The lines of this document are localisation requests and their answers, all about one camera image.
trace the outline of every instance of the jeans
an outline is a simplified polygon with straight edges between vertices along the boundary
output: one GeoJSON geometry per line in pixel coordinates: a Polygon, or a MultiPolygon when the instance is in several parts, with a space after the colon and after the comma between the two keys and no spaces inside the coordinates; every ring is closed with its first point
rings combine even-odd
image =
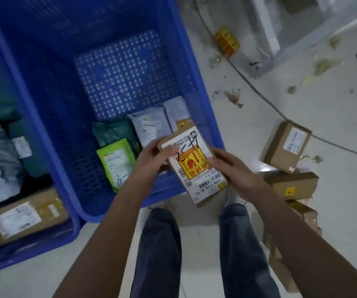
{"type": "MultiPolygon", "coordinates": [[[[225,298],[279,298],[246,207],[226,206],[219,223],[225,298]]],[[[179,228],[169,210],[156,208],[141,234],[131,298],[178,298],[180,273],[179,228]]]]}

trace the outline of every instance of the forearm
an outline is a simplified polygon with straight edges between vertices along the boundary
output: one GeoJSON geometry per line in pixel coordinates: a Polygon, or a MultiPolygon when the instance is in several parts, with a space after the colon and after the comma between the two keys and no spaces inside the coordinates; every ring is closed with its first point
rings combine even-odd
{"type": "Polygon", "coordinates": [[[127,184],[116,195],[54,298],[118,297],[142,194],[127,184]]]}
{"type": "Polygon", "coordinates": [[[357,270],[303,222],[270,187],[254,206],[305,298],[357,297],[357,270]]]}

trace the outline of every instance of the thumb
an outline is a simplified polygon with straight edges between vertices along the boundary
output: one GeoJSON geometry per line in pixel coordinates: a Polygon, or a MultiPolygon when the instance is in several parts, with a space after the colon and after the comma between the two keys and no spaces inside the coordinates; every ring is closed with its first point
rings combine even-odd
{"type": "Polygon", "coordinates": [[[217,158],[207,158],[207,162],[211,167],[221,171],[223,174],[227,175],[229,178],[235,174],[235,168],[229,165],[228,163],[224,162],[223,160],[217,158]]]}
{"type": "Polygon", "coordinates": [[[177,144],[169,145],[168,147],[164,148],[154,157],[155,165],[158,165],[158,168],[165,162],[168,158],[173,156],[179,151],[179,146],[177,144]]]}

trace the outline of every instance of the black cable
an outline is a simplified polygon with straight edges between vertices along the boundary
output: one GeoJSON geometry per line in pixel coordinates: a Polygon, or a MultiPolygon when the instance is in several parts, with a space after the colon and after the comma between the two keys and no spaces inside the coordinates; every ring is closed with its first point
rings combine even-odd
{"type": "MultiPolygon", "coordinates": [[[[205,21],[202,19],[202,16],[199,12],[199,7],[198,7],[198,4],[196,3],[196,0],[194,0],[194,6],[195,6],[195,9],[196,9],[196,13],[198,14],[198,17],[199,19],[201,20],[202,24],[204,25],[205,29],[207,30],[207,32],[209,33],[209,35],[212,37],[212,39],[214,39],[214,35],[210,32],[209,28],[207,27],[205,21]]],[[[236,73],[249,85],[249,87],[262,99],[264,100],[267,104],[269,104],[269,106],[275,110],[276,113],[278,113],[284,120],[286,120],[287,122],[290,122],[290,123],[295,123],[293,120],[290,120],[289,118],[287,118],[285,116],[285,114],[283,114],[271,101],[269,101],[264,95],[261,94],[261,92],[259,90],[257,90],[255,88],[254,85],[252,85],[252,83],[236,68],[236,66],[229,60],[227,59],[228,63],[230,64],[230,66],[236,71],[236,73]]],[[[338,145],[338,144],[335,144],[333,142],[330,142],[328,140],[325,140],[323,138],[320,138],[314,134],[311,135],[312,137],[314,137],[315,139],[319,140],[319,141],[322,141],[324,143],[327,143],[327,144],[330,144],[334,147],[337,147],[339,149],[342,149],[342,150],[345,150],[349,153],[353,153],[355,155],[357,155],[357,151],[355,150],[352,150],[352,149],[348,149],[344,146],[341,146],[341,145],[338,145]]]]}

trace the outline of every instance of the human hand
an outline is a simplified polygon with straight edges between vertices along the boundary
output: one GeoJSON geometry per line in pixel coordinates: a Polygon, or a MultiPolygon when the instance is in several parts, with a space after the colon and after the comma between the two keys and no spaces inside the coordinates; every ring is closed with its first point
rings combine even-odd
{"type": "Polygon", "coordinates": [[[252,172],[238,157],[216,147],[211,147],[211,150],[216,158],[208,158],[209,165],[225,174],[244,200],[252,202],[257,189],[268,187],[262,177],[252,172]]]}
{"type": "Polygon", "coordinates": [[[157,145],[165,137],[152,140],[138,155],[136,165],[126,180],[124,187],[137,189],[143,198],[151,193],[152,185],[163,163],[179,151],[177,144],[170,145],[161,152],[157,145]]]}

